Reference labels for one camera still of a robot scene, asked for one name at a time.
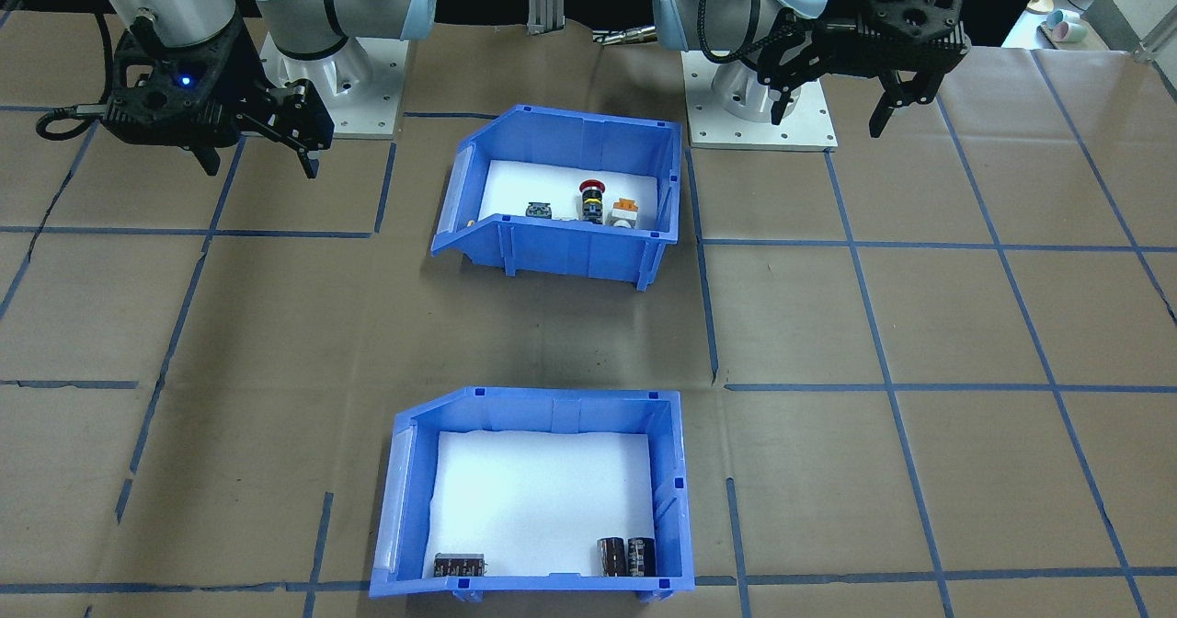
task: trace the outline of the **cup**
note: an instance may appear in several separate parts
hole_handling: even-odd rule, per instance
[[[1080,40],[1086,39],[1088,27],[1084,24],[1069,22],[1069,20],[1063,20],[1063,22],[1057,24],[1052,31],[1050,31],[1051,39],[1055,39],[1058,44],[1077,44]]]
[[[1058,27],[1058,24],[1077,24],[1079,14],[1069,9],[1055,9],[1046,14],[1046,28]]]

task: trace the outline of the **blue plastic bin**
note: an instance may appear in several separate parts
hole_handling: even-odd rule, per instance
[[[457,248],[471,261],[501,267],[508,275],[518,270],[588,275],[634,283],[645,291],[666,246],[678,241],[680,133],[679,125],[665,120],[512,107],[459,145],[432,254]],[[656,178],[657,222],[651,230],[626,230],[523,215],[480,219],[491,161]]]
[[[657,577],[423,577],[440,432],[619,432],[650,441]],[[399,413],[392,433],[371,597],[450,591],[634,591],[643,602],[694,590],[683,419],[677,392],[460,388]]]

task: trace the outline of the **black cable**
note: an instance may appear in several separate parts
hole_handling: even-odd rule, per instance
[[[740,45],[752,44],[752,40],[756,39],[757,28],[760,28],[760,0],[752,0],[752,11],[747,19],[747,32],[745,32]]]
[[[794,24],[778,28],[777,32],[769,32],[767,35],[762,36],[760,40],[756,40],[753,44],[740,45],[739,48],[732,49],[732,52],[727,53],[727,55],[720,57],[712,53],[710,45],[707,45],[706,27],[704,27],[706,24],[706,15],[707,0],[699,0],[699,14],[696,22],[696,32],[698,32],[699,35],[699,49],[703,53],[703,57],[706,57],[707,61],[711,61],[713,65],[727,65],[731,64],[731,61],[743,60],[744,57],[749,57],[752,53],[756,53],[757,49],[765,48],[769,45],[777,44],[778,40],[785,39],[786,35],[791,35],[793,32],[805,32],[810,31],[810,28],[820,27],[818,20],[797,20]],[[758,22],[758,18],[753,18],[750,19],[749,22]]]
[[[104,80],[102,82],[102,94],[98,99],[98,102],[106,104],[111,98],[111,89],[114,86],[114,47],[111,40],[111,28],[106,26],[106,19],[101,14],[94,14],[94,20],[98,24],[98,35],[102,40],[102,66],[104,66]],[[45,140],[73,140],[75,137],[80,137],[81,133],[88,131],[88,128],[94,122],[93,119],[84,120],[81,124],[75,125],[74,128],[69,131],[54,132],[49,131],[49,125],[59,122],[59,120],[74,119],[78,107],[54,107],[53,111],[46,112],[41,115],[41,119],[36,120],[36,133],[41,135]]]

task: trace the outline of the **blue tape line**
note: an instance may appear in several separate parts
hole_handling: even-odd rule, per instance
[[[122,490],[119,492],[119,500],[114,504],[114,520],[122,524],[122,513],[127,510],[127,501],[131,499],[131,478],[122,480]]]
[[[16,275],[12,275],[12,283],[8,284],[8,291],[5,292],[4,300],[0,300],[0,320],[4,320],[5,313],[8,313],[8,306],[12,305],[12,300],[16,298],[16,287],[20,287],[20,283],[25,280],[25,273],[28,271],[29,258],[25,254],[25,259],[20,263],[20,268],[16,270]]]
[[[849,241],[826,238],[704,238],[707,246],[818,246],[849,248]],[[859,248],[899,248],[920,251],[996,251],[1049,253],[1177,253],[1177,246],[1065,246],[1051,244],[964,244],[963,241],[855,241]]]
[[[314,593],[319,585],[319,573],[322,571],[322,554],[327,549],[327,527],[331,525],[331,504],[334,500],[335,494],[331,492],[322,494],[322,514],[319,517],[319,536],[314,540],[314,563],[311,566],[306,600],[302,603],[302,618],[314,617]]]
[[[496,120],[499,115],[487,115],[484,112],[405,112],[405,118],[421,120]]]
[[[28,250],[25,251],[25,259],[20,263],[20,268],[16,270],[16,275],[13,275],[12,283],[8,284],[8,291],[5,292],[4,300],[0,300],[0,320],[4,320],[5,313],[8,312],[8,306],[12,305],[13,299],[16,298],[16,290],[20,287],[22,280],[25,280],[25,274],[28,273],[28,267],[33,264],[33,250],[36,248],[38,238],[41,238],[41,232],[45,226],[49,222],[49,217],[53,214],[53,210],[58,206],[58,200],[61,200],[61,194],[66,192],[66,187],[73,181],[74,174],[78,171],[78,166],[81,162],[81,158],[85,155],[86,149],[89,148],[89,144],[94,140],[94,133],[98,131],[98,125],[92,124],[89,131],[86,132],[86,139],[81,141],[81,147],[78,148],[78,153],[74,155],[73,162],[71,162],[69,171],[67,171],[66,177],[61,180],[61,186],[58,187],[56,193],[53,194],[53,199],[49,200],[49,206],[45,210],[45,215],[41,217],[40,225],[33,231],[33,238],[28,240]]]
[[[119,584],[0,584],[0,594],[135,594],[135,593],[228,593],[274,592],[288,590],[286,582],[266,582],[240,586],[181,586],[144,583]]]
[[[1177,577],[1177,567],[1132,567],[1137,577]],[[1026,570],[949,570],[944,576],[951,582],[978,582],[1000,579],[1084,579],[1119,577],[1119,567],[1046,567]],[[932,582],[933,572],[858,572],[850,574],[751,574],[752,586],[823,585],[823,584],[895,584]],[[727,576],[694,577],[697,586],[736,586],[738,582]],[[261,582],[257,584],[224,586],[182,586],[147,583],[85,583],[85,584],[0,584],[0,594],[131,594],[131,593],[189,593],[189,592],[361,592],[368,582]]]
[[[1096,178],[1096,182],[1099,182],[1099,190],[1103,191],[1104,198],[1108,199],[1108,204],[1111,207],[1111,211],[1113,212],[1113,214],[1116,214],[1116,220],[1118,220],[1121,227],[1123,228],[1124,237],[1128,238],[1129,245],[1132,246],[1132,248],[1136,251],[1136,259],[1141,263],[1141,267],[1144,268],[1145,275],[1149,277],[1149,283],[1152,284],[1152,288],[1157,292],[1157,295],[1159,295],[1161,300],[1163,300],[1163,303],[1165,304],[1165,310],[1169,312],[1169,319],[1171,319],[1173,324],[1177,324],[1177,312],[1173,312],[1173,306],[1169,301],[1169,297],[1165,295],[1164,287],[1161,286],[1159,279],[1157,279],[1157,275],[1152,272],[1152,267],[1149,266],[1148,258],[1145,258],[1144,253],[1141,252],[1139,244],[1136,242],[1136,235],[1133,235],[1132,230],[1128,225],[1128,219],[1125,219],[1123,212],[1119,211],[1119,206],[1118,204],[1116,204],[1116,198],[1113,198],[1113,195],[1111,194],[1111,190],[1110,187],[1108,187],[1108,182],[1104,181],[1103,174],[1097,167],[1095,159],[1091,157],[1090,149],[1088,149],[1088,144],[1083,140],[1083,135],[1079,132],[1079,128],[1076,127],[1075,120],[1071,119],[1070,112],[1066,111],[1066,106],[1063,102],[1062,95],[1059,95],[1058,91],[1055,89],[1055,82],[1050,80],[1050,77],[1046,74],[1046,68],[1043,68],[1042,60],[1039,60],[1038,55],[1035,54],[1033,49],[1031,49],[1030,52],[1030,58],[1032,58],[1035,66],[1038,66],[1038,73],[1042,74],[1043,81],[1046,82],[1046,89],[1049,89],[1050,94],[1053,95],[1055,104],[1058,106],[1058,111],[1063,112],[1063,119],[1066,120],[1066,125],[1068,127],[1071,128],[1071,133],[1072,135],[1075,135],[1075,140],[1079,144],[1079,148],[1083,149],[1083,157],[1086,159],[1088,165],[1091,168],[1091,173]],[[1143,609],[1144,604],[1141,603],[1139,606],[1141,609]]]
[[[1119,567],[1048,567],[1043,570],[958,570],[945,573],[953,582],[983,582],[990,579],[1084,579],[1122,577]]]
[[[380,233],[380,228],[384,225],[384,208],[388,206],[388,187],[392,186],[392,166],[397,161],[397,144],[395,141],[388,145],[388,161],[384,168],[384,185],[380,187],[380,204],[375,208],[375,227],[373,227],[373,233]]]
[[[696,586],[734,586],[737,585],[736,577],[727,577],[722,574],[711,574],[704,577],[694,577]]]
[[[147,411],[144,413],[142,425],[139,426],[139,438],[135,440],[135,450],[131,454],[131,474],[134,476],[139,471],[139,463],[142,460],[144,450],[147,446],[147,433],[151,431],[151,424],[153,418],[155,418],[155,407],[159,405],[159,398],[164,392],[164,386],[167,384],[167,371],[172,366],[172,357],[175,355],[175,348],[180,344],[180,333],[184,330],[184,324],[188,319],[188,310],[192,307],[192,299],[197,292],[197,285],[200,283],[200,275],[205,271],[205,260],[208,259],[208,248],[212,245],[213,238],[215,237],[217,224],[220,222],[221,212],[225,208],[225,200],[228,199],[228,193],[231,187],[233,187],[233,179],[237,177],[237,168],[241,161],[241,153],[245,152],[245,139],[237,144],[237,152],[233,153],[233,161],[230,165],[228,174],[225,178],[225,185],[221,187],[220,198],[217,200],[217,208],[213,212],[213,217],[208,224],[208,231],[205,234],[204,245],[200,248],[200,258],[197,260],[197,265],[192,270],[192,278],[188,280],[188,290],[184,294],[184,303],[180,305],[180,313],[175,318],[175,326],[172,327],[172,337],[167,343],[167,351],[164,353],[164,363],[159,368],[159,377],[155,379],[155,390],[152,391],[151,401],[147,403]],[[115,507],[115,517],[119,521],[122,520],[122,510],[126,509],[126,501],[121,501],[119,506]]]
[[[1177,567],[1172,566],[1132,567],[1132,574],[1136,577],[1177,577]]]
[[[704,246],[818,246],[818,248],[845,248],[845,241],[820,240],[820,238],[703,238]]]
[[[852,392],[883,392],[886,384],[727,384],[724,386],[736,393],[852,393]]]
[[[46,380],[46,379],[0,379],[0,386],[18,388],[87,388],[87,391],[133,391],[139,387],[138,380]]]
[[[32,225],[4,225],[0,233],[36,232]],[[207,230],[165,230],[141,227],[46,227],[42,233],[112,233],[127,237],[205,237]],[[314,232],[298,230],[217,230],[213,237],[266,237],[266,238],[371,238],[371,232]]]
[[[952,393],[952,392],[1033,392],[1056,388],[1064,393],[1137,393],[1168,394],[1177,393],[1177,386],[1106,386],[1102,384],[891,384],[899,393]],[[883,392],[886,384],[727,384],[724,386],[736,393],[853,393]]]
[[[752,600],[747,593],[747,567],[744,565],[744,531],[739,526],[736,480],[727,479],[727,517],[732,523],[732,549],[736,550],[736,586],[739,589],[742,618],[752,618]]]
[[[315,592],[367,592],[371,582],[322,582],[317,584]]]
[[[46,227],[46,233],[118,233],[118,235],[129,237],[204,237],[207,230],[151,230],[138,227]]]
[[[980,194],[980,187],[977,185],[977,179],[972,173],[972,166],[970,165],[967,155],[965,155],[964,146],[960,144],[960,138],[957,135],[956,127],[952,124],[952,119],[949,115],[944,102],[937,99],[937,104],[940,107],[940,115],[944,118],[944,122],[947,125],[949,135],[952,137],[952,144],[956,146],[957,155],[960,158],[960,165],[965,171],[965,177],[969,178],[969,185],[972,188],[973,194],[977,198],[977,204],[980,207],[982,215],[985,219],[985,225],[989,228],[989,234],[993,239],[993,244],[1000,246],[1000,237],[997,234],[997,227],[993,225],[992,217],[989,215],[989,207],[985,204],[985,199]],[[1095,164],[1092,162],[1092,170],[1095,170]],[[1141,597],[1141,590],[1137,587],[1136,578],[1128,564],[1128,557],[1124,553],[1124,547],[1119,541],[1119,536],[1116,534],[1116,527],[1111,523],[1111,518],[1108,516],[1108,510],[1104,507],[1103,496],[1099,492],[1099,487],[1096,485],[1095,474],[1091,472],[1091,466],[1088,464],[1088,456],[1083,451],[1083,445],[1079,443],[1079,436],[1075,430],[1075,425],[1071,423],[1071,416],[1066,408],[1066,401],[1063,399],[1062,388],[1058,386],[1058,380],[1055,378],[1055,371],[1050,366],[1050,359],[1046,358],[1046,350],[1043,346],[1042,337],[1038,335],[1038,328],[1033,324],[1033,319],[1030,317],[1030,308],[1026,306],[1025,299],[1022,295],[1022,290],[1018,287],[1018,281],[1016,275],[1013,275],[1013,268],[1010,266],[1010,260],[1005,255],[1005,251],[997,248],[997,257],[1000,258],[1002,268],[1005,271],[1005,278],[1010,283],[1010,290],[1013,292],[1013,298],[1017,300],[1018,310],[1022,312],[1022,319],[1025,320],[1026,330],[1030,332],[1030,339],[1033,341],[1035,352],[1038,354],[1038,360],[1042,363],[1043,372],[1046,374],[1046,380],[1052,388],[1055,396],[1055,405],[1058,407],[1059,417],[1063,418],[1063,426],[1066,428],[1066,434],[1071,438],[1071,447],[1075,448],[1075,456],[1079,461],[1079,469],[1083,470],[1084,479],[1088,481],[1088,489],[1091,492],[1092,500],[1096,503],[1096,507],[1099,510],[1099,517],[1103,519],[1104,529],[1108,531],[1108,539],[1111,540],[1111,545],[1116,551],[1116,559],[1119,561],[1121,572],[1124,579],[1128,582],[1128,587],[1132,593],[1132,599],[1136,602],[1136,609],[1141,614],[1141,618],[1149,618],[1149,610],[1144,606],[1144,598]]]
[[[0,106],[0,112],[51,112],[53,107],[42,106]]]
[[[703,319],[707,327],[707,353],[711,354],[711,381],[719,376],[719,346],[716,343],[716,318],[711,310],[711,284],[707,283],[707,258],[703,250],[703,219],[699,212],[699,190],[694,181],[694,158],[686,148],[686,177],[691,181],[691,215],[694,220],[694,241],[699,257],[699,286],[703,291]]]
[[[862,572],[851,574],[753,574],[753,586],[803,586],[822,584],[905,584],[935,582],[935,572]]]
[[[371,232],[298,232],[278,230],[218,230],[213,237],[265,238],[371,238]]]
[[[883,371],[883,383],[886,384],[887,401],[891,405],[891,417],[895,418],[896,431],[899,434],[899,446],[903,448],[903,461],[907,466],[907,478],[911,480],[912,492],[916,493],[916,509],[919,511],[919,523],[924,529],[924,538],[927,540],[927,553],[932,560],[932,572],[936,573],[936,585],[940,591],[940,603],[944,605],[944,618],[953,618],[952,597],[949,594],[949,584],[944,577],[944,565],[940,563],[940,552],[936,546],[936,534],[932,531],[932,521],[927,514],[927,504],[924,500],[924,489],[919,484],[919,473],[916,471],[916,459],[911,454],[911,443],[907,440],[907,428],[903,421],[903,413],[899,410],[899,397],[896,397],[895,386],[891,381],[891,367],[886,361],[886,351],[883,350],[883,337],[879,334],[878,320],[875,317],[875,307],[871,304],[871,292],[866,287],[866,273],[863,271],[862,258],[858,255],[858,246],[855,245],[855,232],[850,225],[850,214],[846,211],[846,200],[842,197],[842,187],[838,185],[838,171],[833,166],[833,157],[825,152],[825,166],[830,173],[830,185],[833,187],[833,198],[838,204],[838,215],[842,217],[842,226],[846,232],[846,241],[850,244],[850,259],[855,265],[855,275],[858,278],[858,290],[863,294],[863,307],[866,311],[866,323],[871,328],[871,339],[875,341],[875,353],[878,354],[879,370]]]

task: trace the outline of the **orange terminal block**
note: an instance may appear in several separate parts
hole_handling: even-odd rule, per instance
[[[638,204],[636,200],[618,199],[610,212],[610,225],[633,230],[638,225]]]

